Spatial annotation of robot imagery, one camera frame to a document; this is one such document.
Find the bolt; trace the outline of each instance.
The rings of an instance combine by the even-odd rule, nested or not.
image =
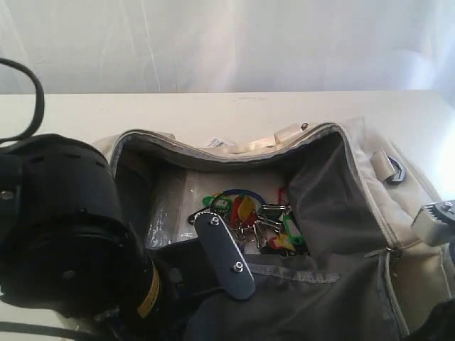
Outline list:
[[[14,197],[14,193],[10,190],[2,190],[0,192],[0,198],[2,200],[11,200]]]
[[[210,220],[210,225],[217,226],[218,224],[220,224],[220,220],[218,219],[218,217],[213,217]]]
[[[241,261],[238,261],[237,263],[234,264],[234,266],[232,267],[232,270],[234,272],[242,272],[243,271],[243,264]]]
[[[452,203],[450,201],[443,202],[441,205],[441,209],[444,211],[448,211],[452,208]]]
[[[64,279],[73,279],[76,276],[76,273],[73,270],[65,271],[62,275]]]

